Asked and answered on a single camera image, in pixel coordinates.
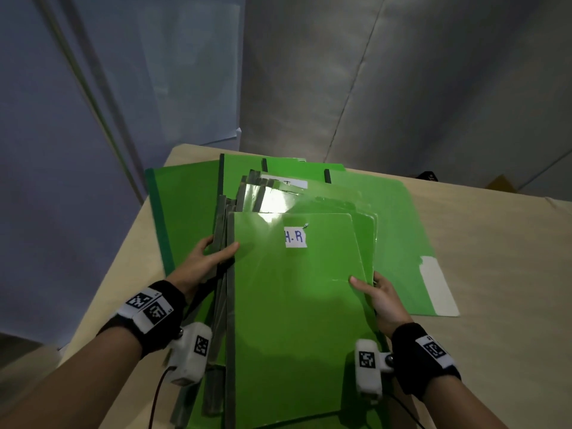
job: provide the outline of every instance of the table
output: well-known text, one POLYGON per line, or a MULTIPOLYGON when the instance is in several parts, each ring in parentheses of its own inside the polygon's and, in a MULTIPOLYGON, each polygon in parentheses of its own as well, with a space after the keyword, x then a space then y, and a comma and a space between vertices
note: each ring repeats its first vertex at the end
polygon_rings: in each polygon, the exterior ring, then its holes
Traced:
MULTIPOLYGON (((183 144, 165 165, 234 153, 183 144)), ((380 175, 403 181, 461 317, 415 317, 456 360, 463 382, 509 427, 565 428, 572 403, 572 203, 380 175)), ((149 199, 68 345, 91 340, 132 294, 164 277, 149 199)), ((166 352, 143 359, 102 428, 143 429, 166 352)), ((154 428, 170 428, 178 387, 161 388, 154 428)), ((433 427, 415 401, 422 422, 433 427)), ((397 407, 394 427, 415 427, 397 407)))

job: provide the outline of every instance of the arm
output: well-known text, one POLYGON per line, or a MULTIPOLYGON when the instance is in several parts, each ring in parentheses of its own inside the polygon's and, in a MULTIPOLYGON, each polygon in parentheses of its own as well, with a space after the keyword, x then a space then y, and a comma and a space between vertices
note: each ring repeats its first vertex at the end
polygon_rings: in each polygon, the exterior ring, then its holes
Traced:
MULTIPOLYGON (((234 256, 238 243, 204 256, 212 237, 201 240, 167 277, 187 299, 212 267, 234 256)), ((142 347, 125 328, 107 329, 48 375, 32 393, 0 418, 0 427, 96 429, 141 358, 142 347)))
MULTIPOLYGON (((378 272, 375 286, 350 277, 349 283, 371 297, 379 331, 391 338, 395 330, 413 322, 393 285, 378 272)), ((438 429, 507 429, 479 399, 455 376, 433 378, 427 385, 423 402, 438 429)))

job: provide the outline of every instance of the hand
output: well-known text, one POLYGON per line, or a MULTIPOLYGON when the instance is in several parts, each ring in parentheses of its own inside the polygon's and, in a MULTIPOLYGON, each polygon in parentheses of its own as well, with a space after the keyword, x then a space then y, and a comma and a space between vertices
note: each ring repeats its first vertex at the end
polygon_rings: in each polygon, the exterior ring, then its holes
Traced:
POLYGON ((214 266, 230 259, 239 249, 239 243, 233 243, 219 252, 205 256, 203 252, 212 241, 212 235, 201 239, 183 263, 165 278, 187 298, 195 295, 197 285, 214 266))
POLYGON ((374 272, 375 287, 354 276, 349 278, 349 283, 354 289, 371 297, 377 313, 377 327, 387 337, 391 338, 398 326, 413 322, 391 282, 377 271, 374 272))

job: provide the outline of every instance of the black wristband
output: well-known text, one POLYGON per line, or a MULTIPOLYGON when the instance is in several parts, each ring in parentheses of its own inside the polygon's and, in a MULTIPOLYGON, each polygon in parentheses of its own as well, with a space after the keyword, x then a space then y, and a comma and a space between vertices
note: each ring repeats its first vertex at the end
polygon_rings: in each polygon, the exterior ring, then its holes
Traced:
POLYGON ((112 327, 128 329, 139 340, 143 358, 177 338, 185 305, 180 290, 166 280, 157 281, 127 300, 97 334, 112 327))
POLYGON ((395 375, 405 394, 419 400, 429 382, 438 376, 453 375, 461 379, 451 356, 419 324, 404 324, 391 337, 395 375))

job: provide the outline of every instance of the black cable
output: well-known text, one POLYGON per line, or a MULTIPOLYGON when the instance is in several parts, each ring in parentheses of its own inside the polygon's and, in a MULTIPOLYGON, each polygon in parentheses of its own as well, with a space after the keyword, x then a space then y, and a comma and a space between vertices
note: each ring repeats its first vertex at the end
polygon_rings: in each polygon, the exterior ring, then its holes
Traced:
POLYGON ((153 417, 155 416, 155 406, 157 406, 157 398, 159 397, 159 390, 161 389, 161 384, 163 383, 165 376, 171 370, 175 370, 175 369, 176 369, 175 366, 169 366, 168 368, 166 368, 165 371, 163 372, 163 374, 161 375, 161 379, 159 380, 159 383, 157 384, 157 390, 155 391, 155 397, 153 398, 153 406, 151 406, 151 417, 149 418, 149 429, 153 429, 153 417))
POLYGON ((407 408, 407 407, 405 406, 405 404, 404 404, 401 400, 399 400, 398 398, 396 398, 396 397, 395 397, 394 395, 392 395, 391 393, 386 393, 386 394, 387 394, 389 397, 391 397, 392 399, 394 399, 397 403, 399 403, 399 404, 402 406, 402 408, 403 408, 405 411, 407 411, 407 413, 409 414, 409 417, 411 417, 411 418, 414 420, 414 422, 417 423, 417 425, 418 425, 421 429, 425 429, 425 426, 422 425, 421 422, 420 422, 417 418, 415 418, 415 416, 413 415, 413 413, 409 410, 409 408, 407 408))

